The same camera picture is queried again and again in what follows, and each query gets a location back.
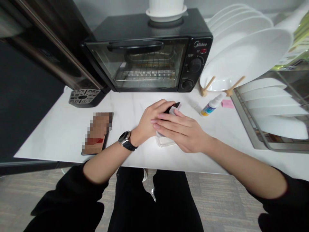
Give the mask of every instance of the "toaster oven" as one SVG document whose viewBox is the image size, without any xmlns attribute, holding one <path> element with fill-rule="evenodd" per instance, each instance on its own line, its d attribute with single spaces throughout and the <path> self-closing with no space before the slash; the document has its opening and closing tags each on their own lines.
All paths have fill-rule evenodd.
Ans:
<svg viewBox="0 0 309 232">
<path fill-rule="evenodd" d="M 146 14 L 109 16 L 81 44 L 115 92 L 191 92 L 213 36 L 198 9 L 157 23 Z"/>
</svg>

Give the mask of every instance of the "oven door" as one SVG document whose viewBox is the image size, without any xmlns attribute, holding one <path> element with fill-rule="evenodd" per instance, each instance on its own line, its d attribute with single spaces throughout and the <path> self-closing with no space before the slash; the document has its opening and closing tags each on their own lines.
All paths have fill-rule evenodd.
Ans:
<svg viewBox="0 0 309 232">
<path fill-rule="evenodd" d="M 188 38 L 86 43 L 119 92 L 176 92 Z"/>
</svg>

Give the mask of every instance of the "hand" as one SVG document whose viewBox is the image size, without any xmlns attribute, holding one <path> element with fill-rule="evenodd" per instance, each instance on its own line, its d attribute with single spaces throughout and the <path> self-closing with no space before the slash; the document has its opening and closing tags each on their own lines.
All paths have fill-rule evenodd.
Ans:
<svg viewBox="0 0 309 232">
<path fill-rule="evenodd" d="M 200 125 L 192 118 L 186 117 L 177 109 L 172 114 L 159 114 L 159 119 L 152 119 L 153 127 L 162 135 L 172 139 L 187 153 L 207 153 L 213 137 L 206 134 Z"/>
<path fill-rule="evenodd" d="M 144 111 L 138 126 L 131 131 L 130 142 L 132 145 L 137 147 L 150 137 L 155 136 L 155 129 L 152 127 L 150 120 L 158 118 L 160 113 L 166 111 L 173 104 L 175 104 L 174 101 L 161 99 L 151 106 L 148 106 Z"/>
</svg>

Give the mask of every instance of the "brand logo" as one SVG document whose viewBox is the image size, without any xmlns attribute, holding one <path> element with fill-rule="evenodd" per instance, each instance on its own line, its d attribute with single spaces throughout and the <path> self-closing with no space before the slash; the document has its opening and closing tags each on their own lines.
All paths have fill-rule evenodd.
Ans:
<svg viewBox="0 0 309 232">
<path fill-rule="evenodd" d="M 199 41 L 196 41 L 196 42 L 194 43 L 194 47 L 205 47 L 205 46 L 207 46 L 206 43 L 200 43 Z"/>
</svg>

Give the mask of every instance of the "black sleeve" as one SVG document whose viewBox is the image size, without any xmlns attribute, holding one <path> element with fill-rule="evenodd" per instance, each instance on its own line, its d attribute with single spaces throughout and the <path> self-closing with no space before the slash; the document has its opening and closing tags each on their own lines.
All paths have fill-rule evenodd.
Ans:
<svg viewBox="0 0 309 232">
<path fill-rule="evenodd" d="M 104 205 L 97 201 L 108 182 L 102 185 L 89 182 L 83 167 L 72 167 L 56 189 L 42 197 L 31 212 L 35 218 L 25 231 L 95 231 L 104 211 Z"/>
<path fill-rule="evenodd" d="M 261 214 L 258 222 L 262 231 L 271 231 L 271 228 L 307 227 L 309 216 L 309 182 L 294 179 L 280 171 L 287 182 L 286 192 L 276 199 L 264 199 L 248 192 L 263 204 L 268 213 Z"/>
</svg>

